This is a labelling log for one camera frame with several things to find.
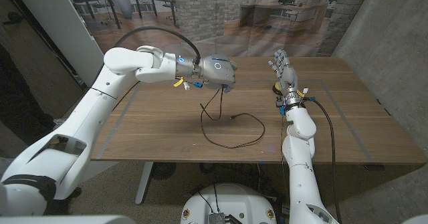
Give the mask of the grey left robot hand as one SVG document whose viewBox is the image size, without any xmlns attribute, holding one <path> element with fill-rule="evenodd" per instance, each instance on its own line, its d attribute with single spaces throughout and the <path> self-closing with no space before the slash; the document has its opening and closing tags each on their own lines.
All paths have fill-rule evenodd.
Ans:
<svg viewBox="0 0 428 224">
<path fill-rule="evenodd" d="M 224 87 L 228 93 L 235 87 L 235 71 L 237 64 L 223 55 L 210 55 L 200 62 L 199 78 L 203 80 L 203 87 L 217 89 Z"/>
</svg>

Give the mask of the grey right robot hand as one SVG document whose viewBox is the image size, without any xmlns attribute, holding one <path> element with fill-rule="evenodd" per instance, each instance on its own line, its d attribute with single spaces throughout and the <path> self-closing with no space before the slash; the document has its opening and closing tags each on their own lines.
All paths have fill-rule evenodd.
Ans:
<svg viewBox="0 0 428 224">
<path fill-rule="evenodd" d="M 273 86 L 273 90 L 282 98 L 281 104 L 277 101 L 277 107 L 297 108 L 302 103 L 302 97 L 298 94 L 297 73 L 291 66 L 287 53 L 284 50 L 276 51 L 274 59 L 275 62 L 270 60 L 268 64 L 278 79 Z"/>
</svg>

